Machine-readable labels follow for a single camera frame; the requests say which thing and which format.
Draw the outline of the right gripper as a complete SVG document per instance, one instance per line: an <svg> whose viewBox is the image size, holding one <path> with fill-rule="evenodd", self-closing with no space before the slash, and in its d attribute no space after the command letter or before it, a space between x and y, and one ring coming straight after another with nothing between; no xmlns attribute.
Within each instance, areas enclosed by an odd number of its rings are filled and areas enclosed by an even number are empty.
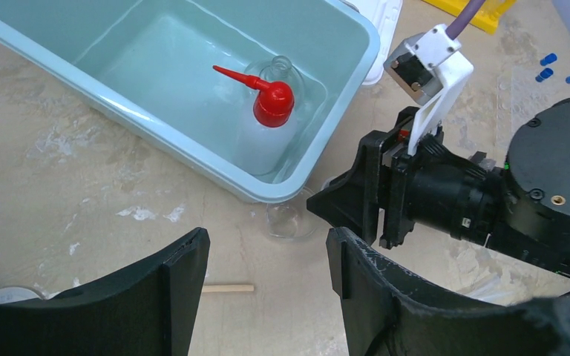
<svg viewBox="0 0 570 356"><path fill-rule="evenodd" d="M415 225L407 216L407 190L417 159L407 154L407 144L417 111L408 106L390 131L364 136L351 169L311 196L307 210L335 228L350 229L369 245L401 245Z"/></svg>

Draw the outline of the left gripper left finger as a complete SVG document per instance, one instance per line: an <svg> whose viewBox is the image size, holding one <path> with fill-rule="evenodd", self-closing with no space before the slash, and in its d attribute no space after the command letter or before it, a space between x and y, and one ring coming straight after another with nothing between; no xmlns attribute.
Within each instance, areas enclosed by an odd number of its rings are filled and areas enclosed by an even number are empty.
<svg viewBox="0 0 570 356"><path fill-rule="evenodd" d="M209 246L195 228L48 300L0 304L0 355L187 355Z"/></svg>

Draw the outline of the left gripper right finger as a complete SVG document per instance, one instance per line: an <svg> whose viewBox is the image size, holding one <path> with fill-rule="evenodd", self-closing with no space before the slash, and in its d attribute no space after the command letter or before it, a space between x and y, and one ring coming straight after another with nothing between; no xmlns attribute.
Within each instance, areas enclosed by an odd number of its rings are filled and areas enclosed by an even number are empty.
<svg viewBox="0 0 570 356"><path fill-rule="evenodd" d="M351 355L570 355L570 292L499 306L414 274L347 228L326 244Z"/></svg>

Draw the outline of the white squeeze bottle red nozzle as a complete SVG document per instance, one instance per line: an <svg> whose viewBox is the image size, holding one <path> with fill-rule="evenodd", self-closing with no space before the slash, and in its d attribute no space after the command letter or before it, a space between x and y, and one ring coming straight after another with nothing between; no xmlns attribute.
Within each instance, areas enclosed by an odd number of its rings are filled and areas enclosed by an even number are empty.
<svg viewBox="0 0 570 356"><path fill-rule="evenodd" d="M217 65L213 69L254 91L239 113L233 163L253 176L270 174L297 131L292 88Z"/></svg>

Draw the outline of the teal plastic bin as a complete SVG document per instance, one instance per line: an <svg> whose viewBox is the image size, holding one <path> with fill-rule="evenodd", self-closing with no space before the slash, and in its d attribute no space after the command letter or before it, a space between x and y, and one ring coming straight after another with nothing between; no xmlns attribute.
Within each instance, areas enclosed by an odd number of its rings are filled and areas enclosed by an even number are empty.
<svg viewBox="0 0 570 356"><path fill-rule="evenodd" d="M341 1L0 1L0 43L90 106L242 200L283 202L307 183L380 49ZM285 56L304 80L277 165L233 162L243 71Z"/></svg>

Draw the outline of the small glass flask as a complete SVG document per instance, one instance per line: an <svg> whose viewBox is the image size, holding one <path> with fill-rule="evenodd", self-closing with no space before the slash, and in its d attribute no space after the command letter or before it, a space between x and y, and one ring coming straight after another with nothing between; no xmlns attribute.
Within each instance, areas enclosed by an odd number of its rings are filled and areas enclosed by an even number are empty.
<svg viewBox="0 0 570 356"><path fill-rule="evenodd" d="M268 82L285 82L294 93L294 112L301 113L306 94L306 83L301 72L286 56L273 56L271 59L261 59L250 63L243 71L246 75L258 76Z"/></svg>

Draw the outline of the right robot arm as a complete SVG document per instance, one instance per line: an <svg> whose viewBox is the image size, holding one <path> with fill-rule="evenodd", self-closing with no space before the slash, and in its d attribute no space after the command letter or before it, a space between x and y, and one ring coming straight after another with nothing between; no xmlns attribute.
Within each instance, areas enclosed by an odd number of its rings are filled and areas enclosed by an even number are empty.
<svg viewBox="0 0 570 356"><path fill-rule="evenodd" d="M493 168L483 152L448 150L442 128L409 154L416 114L406 107L392 130L364 136L352 167L307 210L383 248L422 224L570 278L570 98L521 125Z"/></svg>

